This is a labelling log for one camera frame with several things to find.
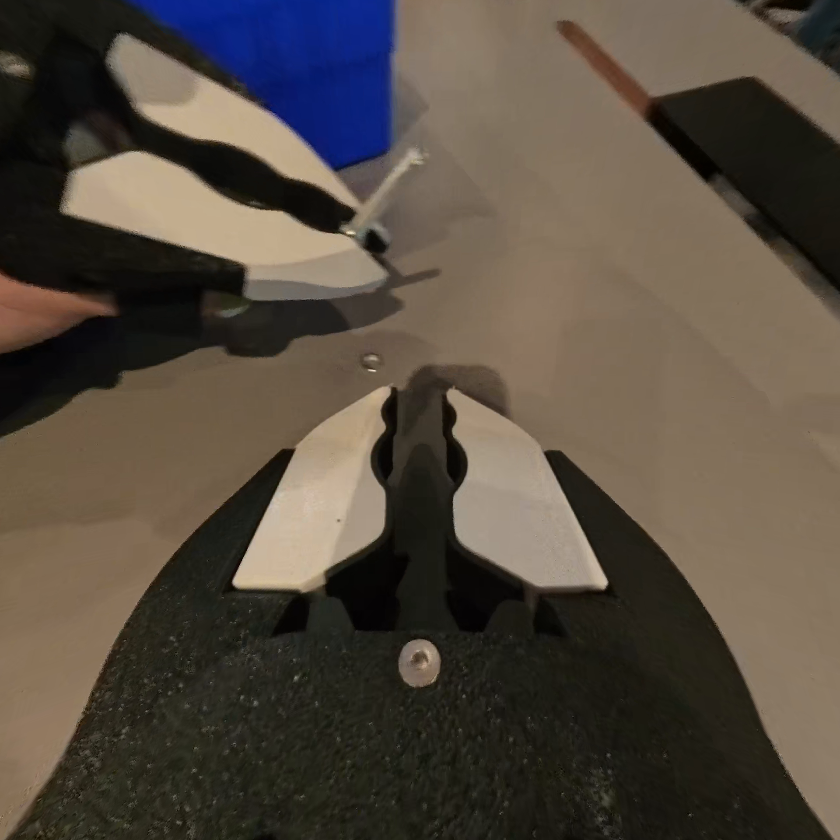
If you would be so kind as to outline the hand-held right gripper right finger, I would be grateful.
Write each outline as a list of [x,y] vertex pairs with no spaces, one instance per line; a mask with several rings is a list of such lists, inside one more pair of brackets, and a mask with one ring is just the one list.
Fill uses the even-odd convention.
[[606,574],[539,443],[456,388],[446,398],[466,460],[453,502],[458,543],[533,592],[605,592]]

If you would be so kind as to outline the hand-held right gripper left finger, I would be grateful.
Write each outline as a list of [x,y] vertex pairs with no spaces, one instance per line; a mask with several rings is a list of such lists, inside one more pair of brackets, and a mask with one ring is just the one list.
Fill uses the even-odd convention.
[[239,592],[310,593],[387,534],[397,390],[381,386],[295,447],[239,562]]

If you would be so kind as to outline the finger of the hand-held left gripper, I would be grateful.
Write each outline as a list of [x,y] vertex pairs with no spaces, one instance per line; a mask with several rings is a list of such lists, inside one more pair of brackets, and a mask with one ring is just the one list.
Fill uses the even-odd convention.
[[376,291],[386,269],[346,234],[220,195],[186,168],[143,151],[70,173],[64,215],[227,259],[252,301],[331,301]]
[[302,223],[348,223],[357,197],[274,113],[151,45],[120,34],[104,60],[129,103],[135,145],[217,192]]

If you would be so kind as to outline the silver bolt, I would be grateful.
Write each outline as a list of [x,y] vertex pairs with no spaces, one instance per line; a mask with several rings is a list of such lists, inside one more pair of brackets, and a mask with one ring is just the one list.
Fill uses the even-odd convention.
[[382,223],[385,211],[427,160],[425,151],[417,147],[408,149],[352,218],[341,225],[340,232],[374,257],[383,256],[391,245],[391,236]]

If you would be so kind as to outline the person's left hand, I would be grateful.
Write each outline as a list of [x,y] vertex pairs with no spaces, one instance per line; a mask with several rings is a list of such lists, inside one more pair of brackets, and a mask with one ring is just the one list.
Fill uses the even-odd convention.
[[1,355],[54,339],[84,321],[118,315],[110,295],[53,290],[1,274]]

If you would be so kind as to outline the blue plastic bin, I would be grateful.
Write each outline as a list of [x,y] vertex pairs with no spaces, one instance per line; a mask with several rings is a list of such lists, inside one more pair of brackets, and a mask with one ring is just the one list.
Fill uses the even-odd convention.
[[139,1],[335,170],[392,146],[394,1]]

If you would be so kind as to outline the black table mat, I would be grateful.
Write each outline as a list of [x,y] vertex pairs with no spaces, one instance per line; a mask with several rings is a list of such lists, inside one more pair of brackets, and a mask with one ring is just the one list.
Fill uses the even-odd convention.
[[651,127],[704,181],[722,176],[839,288],[839,146],[754,77],[653,101]]

